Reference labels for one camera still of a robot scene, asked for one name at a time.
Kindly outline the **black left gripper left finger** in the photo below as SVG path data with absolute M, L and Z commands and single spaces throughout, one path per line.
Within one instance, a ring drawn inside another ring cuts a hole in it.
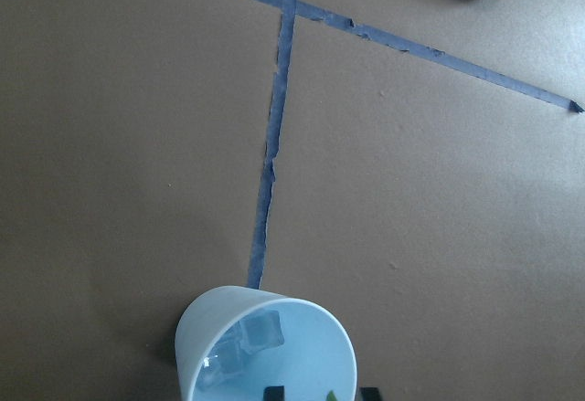
M 264 401 L 284 401 L 285 389 L 282 385 L 268 386 L 264 389 Z

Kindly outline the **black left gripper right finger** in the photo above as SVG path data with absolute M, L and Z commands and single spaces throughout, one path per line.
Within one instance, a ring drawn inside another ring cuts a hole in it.
M 381 401 L 381 393 L 378 387 L 365 386 L 359 388 L 362 401 Z

